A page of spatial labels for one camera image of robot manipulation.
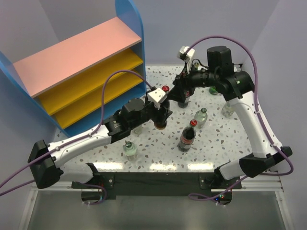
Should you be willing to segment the clear soda bottle shelved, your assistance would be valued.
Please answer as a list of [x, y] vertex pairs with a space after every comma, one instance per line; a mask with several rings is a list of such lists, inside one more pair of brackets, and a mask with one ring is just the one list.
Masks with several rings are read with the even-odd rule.
[[143, 127], [142, 125], [137, 126], [135, 129], [133, 129], [133, 134], [140, 135], [142, 133]]

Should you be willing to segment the clear soda bottle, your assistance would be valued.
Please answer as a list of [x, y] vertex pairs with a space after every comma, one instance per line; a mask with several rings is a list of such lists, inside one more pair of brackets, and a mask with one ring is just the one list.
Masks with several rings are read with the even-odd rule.
[[194, 119], [197, 121], [196, 128], [200, 129], [204, 126], [208, 119], [207, 109], [202, 108], [199, 111], [196, 112], [194, 115]]
[[226, 102], [224, 106], [222, 107], [221, 113], [224, 117], [229, 118], [235, 113], [235, 111], [231, 107], [230, 103]]
[[127, 157], [129, 161], [134, 161], [137, 159], [138, 150], [135, 143], [127, 141], [125, 145], [123, 145], [124, 155]]

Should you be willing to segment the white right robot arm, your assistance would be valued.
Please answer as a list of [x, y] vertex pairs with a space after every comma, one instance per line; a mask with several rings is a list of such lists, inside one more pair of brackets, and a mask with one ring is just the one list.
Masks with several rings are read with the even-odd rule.
[[208, 68], [183, 70], [175, 77], [168, 99], [184, 103], [195, 88], [215, 87], [234, 109], [248, 136], [252, 153], [225, 163], [214, 170], [214, 184], [225, 188], [231, 179], [246, 175], [250, 178], [277, 165], [293, 152], [273, 133], [255, 98], [256, 88], [245, 71], [235, 72], [231, 50], [226, 46], [207, 49]]

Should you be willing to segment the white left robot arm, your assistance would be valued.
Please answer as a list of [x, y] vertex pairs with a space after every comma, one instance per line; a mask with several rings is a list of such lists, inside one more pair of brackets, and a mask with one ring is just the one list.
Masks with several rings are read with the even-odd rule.
[[33, 145], [28, 158], [29, 167], [37, 188], [48, 188], [64, 174], [61, 167], [73, 158], [100, 146], [113, 144], [128, 137], [132, 130], [148, 121], [157, 128], [165, 128], [170, 111], [170, 102], [163, 99], [155, 104], [149, 96], [143, 101], [133, 98], [102, 124], [63, 141], [45, 143], [40, 140]]

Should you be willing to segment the blue shelf with coloured boards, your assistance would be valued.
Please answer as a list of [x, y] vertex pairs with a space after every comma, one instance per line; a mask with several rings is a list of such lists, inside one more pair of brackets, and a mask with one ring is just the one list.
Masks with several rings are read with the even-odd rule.
[[116, 16], [0, 70], [64, 135], [71, 137], [146, 92], [143, 23], [131, 0]]

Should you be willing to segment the cola bottle under right gripper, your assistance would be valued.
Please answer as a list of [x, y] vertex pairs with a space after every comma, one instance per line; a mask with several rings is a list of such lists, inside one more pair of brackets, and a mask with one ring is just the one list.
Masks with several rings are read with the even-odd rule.
[[186, 108], [189, 104], [190, 99], [190, 88], [189, 87], [183, 87], [178, 90], [180, 100], [178, 101], [178, 106], [180, 108]]

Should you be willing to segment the green glass bottle left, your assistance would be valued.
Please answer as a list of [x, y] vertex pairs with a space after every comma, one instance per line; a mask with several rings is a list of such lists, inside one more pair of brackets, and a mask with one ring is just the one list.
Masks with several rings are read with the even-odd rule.
[[197, 61], [193, 61], [191, 65], [191, 71], [196, 72], [198, 71], [198, 68], [199, 68], [199, 63]]

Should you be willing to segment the green glass bottle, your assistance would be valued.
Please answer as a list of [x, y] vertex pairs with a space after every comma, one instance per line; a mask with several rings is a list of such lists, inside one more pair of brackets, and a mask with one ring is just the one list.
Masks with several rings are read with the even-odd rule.
[[219, 94], [215, 87], [210, 87], [209, 88], [209, 93], [211, 95], [218, 95]]
[[193, 61], [191, 65], [191, 71], [196, 72], [198, 71], [198, 68], [199, 68], [199, 63], [197, 61]]

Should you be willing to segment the green glass bottle right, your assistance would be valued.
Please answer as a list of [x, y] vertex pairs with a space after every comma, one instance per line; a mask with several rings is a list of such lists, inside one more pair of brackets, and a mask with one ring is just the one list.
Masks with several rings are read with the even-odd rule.
[[219, 94], [215, 87], [210, 87], [209, 88], [209, 93], [211, 95], [218, 95]]

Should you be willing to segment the cola bottle front centre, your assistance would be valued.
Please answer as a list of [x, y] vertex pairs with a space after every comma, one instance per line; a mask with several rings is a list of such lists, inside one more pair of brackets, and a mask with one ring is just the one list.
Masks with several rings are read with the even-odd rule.
[[196, 127], [197, 121], [195, 119], [190, 120], [189, 125], [186, 126], [180, 136], [180, 141], [178, 143], [178, 149], [182, 152], [187, 152], [190, 148], [194, 139], [196, 137]]

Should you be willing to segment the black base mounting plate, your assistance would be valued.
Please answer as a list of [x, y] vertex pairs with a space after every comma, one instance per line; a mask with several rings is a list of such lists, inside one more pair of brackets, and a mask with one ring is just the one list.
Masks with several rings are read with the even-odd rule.
[[82, 201], [91, 204], [119, 196], [186, 196], [227, 205], [232, 191], [242, 187], [241, 178], [224, 180], [215, 172], [100, 172], [92, 163], [89, 167], [92, 178], [71, 187], [81, 189]]

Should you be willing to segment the aluminium rail frame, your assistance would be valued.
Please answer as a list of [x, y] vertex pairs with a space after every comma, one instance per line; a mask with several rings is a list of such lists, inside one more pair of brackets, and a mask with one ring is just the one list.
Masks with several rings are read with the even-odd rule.
[[115, 184], [107, 200], [88, 205], [95, 190], [65, 184], [32, 189], [21, 230], [292, 230], [294, 225], [279, 184], [245, 181], [224, 205], [194, 201], [199, 186]]

